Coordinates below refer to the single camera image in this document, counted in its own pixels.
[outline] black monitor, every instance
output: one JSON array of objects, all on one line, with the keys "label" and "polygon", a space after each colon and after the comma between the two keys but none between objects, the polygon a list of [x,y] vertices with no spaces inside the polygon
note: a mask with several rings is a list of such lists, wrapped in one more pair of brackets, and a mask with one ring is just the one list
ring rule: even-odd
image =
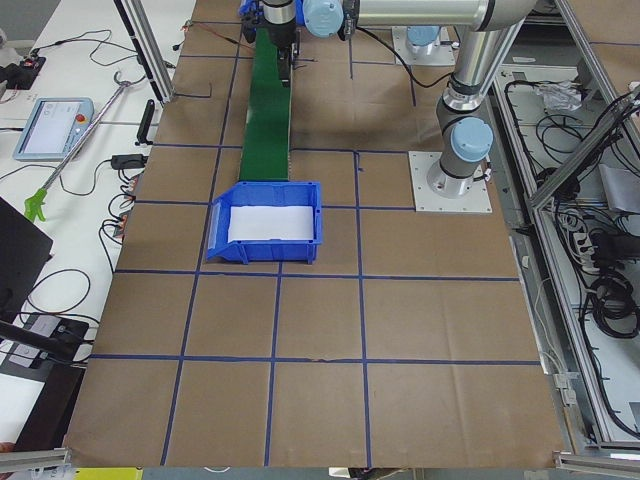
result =
[{"label": "black monitor", "polygon": [[13,322],[52,245],[47,235],[0,197],[0,320]]}]

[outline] black connector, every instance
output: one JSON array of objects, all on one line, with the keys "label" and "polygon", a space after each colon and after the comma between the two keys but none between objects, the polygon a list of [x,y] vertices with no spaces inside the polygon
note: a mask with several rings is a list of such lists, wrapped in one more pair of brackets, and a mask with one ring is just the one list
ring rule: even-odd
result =
[{"label": "black connector", "polygon": [[114,170],[126,170],[128,168],[144,168],[147,158],[141,153],[129,155],[114,155],[111,157],[111,168]]}]

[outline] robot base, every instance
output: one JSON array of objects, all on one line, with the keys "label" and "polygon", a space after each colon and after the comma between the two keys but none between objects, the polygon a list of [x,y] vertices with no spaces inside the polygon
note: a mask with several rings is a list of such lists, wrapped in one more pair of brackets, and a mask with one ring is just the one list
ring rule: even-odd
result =
[{"label": "robot base", "polygon": [[[491,201],[485,182],[474,182],[469,192],[456,199],[442,197],[427,183],[427,172],[440,159],[440,152],[409,152],[411,183],[416,212],[491,213]],[[482,175],[478,167],[475,176]]]},{"label": "robot base", "polygon": [[[407,48],[407,27],[391,27],[393,48],[407,62],[407,65],[427,65],[431,67],[449,67],[456,64],[450,45],[434,46],[429,55],[415,55]],[[449,41],[447,29],[440,31],[440,41]]]}]

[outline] green strip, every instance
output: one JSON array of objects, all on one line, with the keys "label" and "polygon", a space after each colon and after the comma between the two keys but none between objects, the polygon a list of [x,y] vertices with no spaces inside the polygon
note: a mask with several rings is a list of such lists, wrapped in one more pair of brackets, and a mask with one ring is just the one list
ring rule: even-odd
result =
[{"label": "green strip", "polygon": [[255,45],[240,181],[287,181],[291,89],[278,78],[277,50],[266,30],[258,30]]}]

